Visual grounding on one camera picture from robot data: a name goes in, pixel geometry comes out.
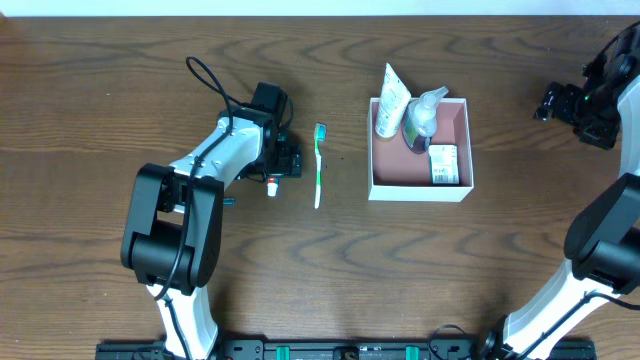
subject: green and white toothbrush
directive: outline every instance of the green and white toothbrush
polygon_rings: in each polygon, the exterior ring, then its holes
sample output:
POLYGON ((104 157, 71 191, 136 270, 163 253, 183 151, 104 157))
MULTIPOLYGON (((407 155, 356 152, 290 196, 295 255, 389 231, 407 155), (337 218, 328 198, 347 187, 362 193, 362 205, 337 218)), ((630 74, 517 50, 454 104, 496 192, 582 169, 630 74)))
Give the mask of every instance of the green and white toothbrush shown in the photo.
POLYGON ((316 123, 316 130, 313 133, 316 150, 316 209, 320 207, 320 192, 322 191, 322 155, 318 143, 323 142, 327 137, 327 125, 316 123))

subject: plastic-wrapped bottle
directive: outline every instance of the plastic-wrapped bottle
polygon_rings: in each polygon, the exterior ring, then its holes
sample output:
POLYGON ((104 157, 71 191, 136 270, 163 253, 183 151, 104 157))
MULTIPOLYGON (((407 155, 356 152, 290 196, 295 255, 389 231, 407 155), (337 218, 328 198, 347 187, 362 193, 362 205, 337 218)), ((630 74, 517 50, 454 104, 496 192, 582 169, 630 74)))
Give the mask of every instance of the plastic-wrapped bottle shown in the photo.
POLYGON ((407 108, 402 135, 407 146, 416 154, 422 154, 429 149, 431 137, 438 130, 436 122, 436 109, 440 100, 447 95, 449 89, 446 86, 440 89, 428 91, 420 99, 414 100, 407 108))

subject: barcode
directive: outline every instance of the barcode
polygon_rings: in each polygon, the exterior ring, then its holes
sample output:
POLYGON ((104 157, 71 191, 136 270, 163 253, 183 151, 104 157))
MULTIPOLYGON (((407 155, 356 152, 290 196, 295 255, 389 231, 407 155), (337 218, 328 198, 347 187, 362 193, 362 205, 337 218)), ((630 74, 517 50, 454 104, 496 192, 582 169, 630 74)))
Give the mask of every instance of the barcode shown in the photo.
POLYGON ((448 183, 449 182, 449 176, 448 175, 436 175, 435 182, 448 183))

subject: wooden table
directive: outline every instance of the wooden table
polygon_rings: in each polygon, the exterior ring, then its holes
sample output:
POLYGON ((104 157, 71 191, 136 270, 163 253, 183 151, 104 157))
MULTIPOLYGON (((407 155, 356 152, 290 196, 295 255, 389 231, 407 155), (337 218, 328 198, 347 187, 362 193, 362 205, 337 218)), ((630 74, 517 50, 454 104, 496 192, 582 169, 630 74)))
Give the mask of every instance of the wooden table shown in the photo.
MULTIPOLYGON (((223 109, 197 55, 249 100, 295 99, 303 177, 277 198, 234 183, 209 283, 228 330, 288 338, 425 338, 523 306, 556 271, 573 218, 617 174, 619 150, 532 120, 552 81, 631 18, 104 18, 0 24, 0 358, 87 359, 105 340, 164 333, 119 251, 132 185, 207 137, 223 109), (414 94, 469 104, 476 188, 460 204, 367 201, 366 115, 393 64, 414 94), (328 126, 313 209, 313 129, 328 126)), ((627 298, 640 302, 638 295, 627 298)), ((638 358, 640 316, 613 305, 573 332, 603 359, 638 358)))

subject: open box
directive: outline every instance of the open box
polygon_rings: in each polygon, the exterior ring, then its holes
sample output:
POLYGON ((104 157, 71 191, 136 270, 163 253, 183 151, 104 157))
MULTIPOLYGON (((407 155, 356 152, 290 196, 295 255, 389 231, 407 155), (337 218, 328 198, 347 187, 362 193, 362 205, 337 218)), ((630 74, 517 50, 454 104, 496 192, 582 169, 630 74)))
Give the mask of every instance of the open box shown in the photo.
POLYGON ((433 185, 429 154, 414 154, 404 141, 402 126, 390 141, 374 135, 380 98, 369 103, 369 200, 460 202, 473 189, 469 118, 465 99, 444 98, 436 113, 433 145, 458 147, 460 185, 433 185))

